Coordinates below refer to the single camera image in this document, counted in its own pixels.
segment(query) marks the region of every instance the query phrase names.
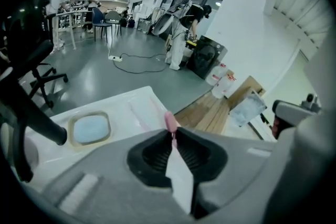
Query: gray floor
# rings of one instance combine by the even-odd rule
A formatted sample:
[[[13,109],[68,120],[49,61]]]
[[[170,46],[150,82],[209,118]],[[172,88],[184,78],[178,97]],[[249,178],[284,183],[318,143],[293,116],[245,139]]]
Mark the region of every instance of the gray floor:
[[[136,29],[122,28],[123,36],[114,33],[111,55],[122,53],[138,56],[164,54],[164,40],[145,35]],[[69,34],[64,36],[64,48],[50,55],[44,62],[50,63],[58,73],[66,73],[68,83],[62,79],[46,84],[46,92],[54,102],[54,108],[48,109],[38,91],[33,100],[48,115],[55,115],[79,106],[128,92],[144,86],[151,86],[154,93],[173,113],[177,113],[206,93],[211,86],[188,69],[174,71],[164,63],[164,56],[141,59],[123,56],[118,67],[140,72],[161,70],[157,73],[130,74],[118,70],[113,61],[108,60],[108,47],[105,38],[93,40],[93,34],[84,34],[80,29],[75,33],[77,50],[72,49]],[[40,73],[47,67],[38,68]],[[22,86],[30,90],[29,82],[34,78],[31,73],[21,79]]]

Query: office chair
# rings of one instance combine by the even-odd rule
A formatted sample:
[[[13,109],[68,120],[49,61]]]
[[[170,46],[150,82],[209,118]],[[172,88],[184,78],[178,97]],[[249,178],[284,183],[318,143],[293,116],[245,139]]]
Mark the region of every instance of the office chair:
[[[38,89],[41,89],[46,104],[52,108],[45,91],[45,84],[49,81],[63,78],[68,82],[66,74],[55,74],[56,69],[51,67],[42,76],[37,67],[50,65],[41,63],[52,52],[53,44],[49,40],[47,23],[44,19],[43,10],[46,0],[24,0],[7,17],[5,21],[6,36],[8,41],[8,57],[13,73],[17,79],[32,71],[35,81],[30,85],[32,90],[29,97],[32,98]]]
[[[117,36],[118,36],[119,29],[120,29],[120,36],[122,36],[122,34],[121,34],[121,26],[120,26],[120,19],[121,19],[121,17],[119,15],[119,13],[115,12],[114,10],[112,10],[111,12],[108,12],[105,15],[105,22],[106,23],[115,25],[116,29],[117,29],[117,25],[118,25]]]
[[[112,24],[103,23],[104,14],[100,11],[99,8],[92,9],[92,25],[94,26],[94,41],[96,42],[96,27],[100,27],[101,35],[100,38],[103,38],[103,30],[106,30],[107,27],[111,27],[112,34]]]

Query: sneaker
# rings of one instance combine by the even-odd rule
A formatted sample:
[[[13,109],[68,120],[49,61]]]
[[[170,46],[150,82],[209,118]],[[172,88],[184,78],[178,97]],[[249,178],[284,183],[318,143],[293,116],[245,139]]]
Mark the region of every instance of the sneaker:
[[[58,44],[59,44],[59,47],[62,48],[64,46],[64,41],[60,39]]]
[[[53,48],[53,51],[50,53],[50,55],[54,54],[55,52],[57,52],[57,48]]]

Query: pink pen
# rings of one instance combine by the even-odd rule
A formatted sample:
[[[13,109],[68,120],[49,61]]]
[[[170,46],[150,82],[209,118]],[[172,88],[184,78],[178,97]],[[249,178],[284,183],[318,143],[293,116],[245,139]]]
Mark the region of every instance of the pink pen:
[[[164,121],[166,122],[167,130],[172,133],[172,144],[177,148],[177,141],[176,141],[176,131],[177,131],[177,123],[174,115],[167,111],[164,113]]]

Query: person in white shirt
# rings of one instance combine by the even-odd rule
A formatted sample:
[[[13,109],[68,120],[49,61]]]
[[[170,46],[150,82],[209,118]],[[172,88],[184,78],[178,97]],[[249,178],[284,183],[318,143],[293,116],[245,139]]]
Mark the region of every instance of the person in white shirt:
[[[50,41],[54,44],[54,50],[52,51],[55,52],[56,50],[56,46],[55,46],[55,42],[57,40],[58,37],[58,16],[56,16],[57,12],[58,12],[58,8],[59,6],[62,6],[64,9],[68,9],[68,7],[66,6],[65,0],[49,0],[49,4],[46,6],[46,15],[48,17],[52,17],[52,23],[51,25],[49,25],[49,33],[52,32],[52,35],[50,33]],[[64,42],[60,39],[58,39],[58,44],[59,47],[63,47]]]
[[[97,8],[100,6],[100,3],[98,0],[89,0],[89,7],[88,7],[88,13],[86,13],[86,22],[91,22],[92,21],[92,9],[93,8]],[[87,28],[88,28],[88,33],[93,33],[93,29],[92,29],[92,24],[87,24]]]

